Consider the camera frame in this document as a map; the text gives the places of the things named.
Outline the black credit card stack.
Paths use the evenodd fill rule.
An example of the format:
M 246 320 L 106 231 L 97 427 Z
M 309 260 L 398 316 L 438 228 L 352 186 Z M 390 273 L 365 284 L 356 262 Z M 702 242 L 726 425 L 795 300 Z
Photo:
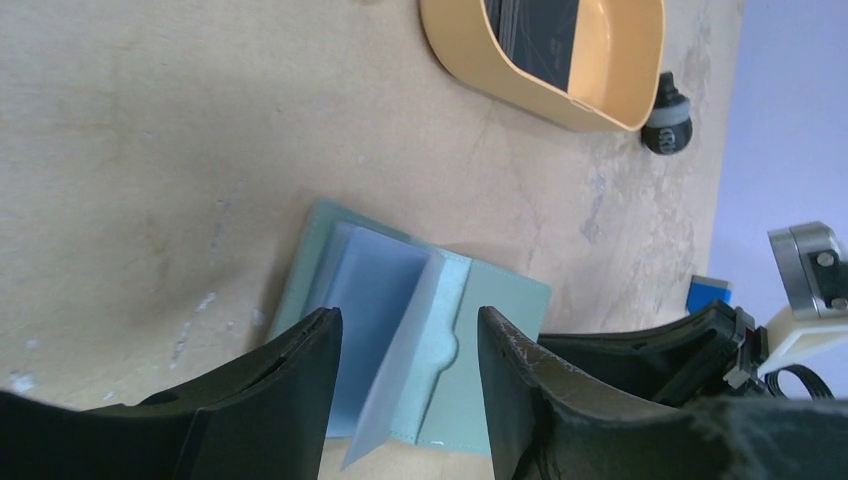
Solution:
M 518 69 L 566 91 L 578 0 L 486 0 L 484 5 L 505 56 Z

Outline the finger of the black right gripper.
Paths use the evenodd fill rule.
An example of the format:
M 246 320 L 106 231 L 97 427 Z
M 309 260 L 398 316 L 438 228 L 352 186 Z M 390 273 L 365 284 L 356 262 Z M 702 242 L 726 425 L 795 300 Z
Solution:
M 537 343 L 594 378 L 666 406 L 728 395 L 724 376 L 748 338 L 749 315 L 722 301 L 647 330 L 542 334 Z

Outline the teal card holder wallet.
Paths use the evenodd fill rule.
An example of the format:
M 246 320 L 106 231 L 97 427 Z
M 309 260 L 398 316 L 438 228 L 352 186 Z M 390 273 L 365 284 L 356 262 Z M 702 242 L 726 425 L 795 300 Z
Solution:
M 349 466 L 383 444 L 488 454 L 477 321 L 496 308 L 537 338 L 548 285 L 427 243 L 334 201 L 310 210 L 270 329 L 324 308 L 343 319 L 326 435 Z

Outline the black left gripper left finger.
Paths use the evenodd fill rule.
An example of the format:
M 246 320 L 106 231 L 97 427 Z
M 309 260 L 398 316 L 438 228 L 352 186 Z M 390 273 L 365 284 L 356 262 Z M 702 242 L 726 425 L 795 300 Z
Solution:
M 343 324 L 320 308 L 267 344 L 137 405 L 1 395 L 5 479 L 314 479 Z

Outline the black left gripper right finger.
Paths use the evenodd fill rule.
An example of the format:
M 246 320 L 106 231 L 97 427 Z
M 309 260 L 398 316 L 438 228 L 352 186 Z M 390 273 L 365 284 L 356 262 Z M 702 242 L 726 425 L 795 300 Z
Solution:
M 766 340 L 748 338 L 724 376 L 735 390 L 683 406 L 608 385 L 522 333 L 493 307 L 478 353 L 499 479 L 843 479 L 847 404 L 820 381 L 807 400 L 760 380 Z

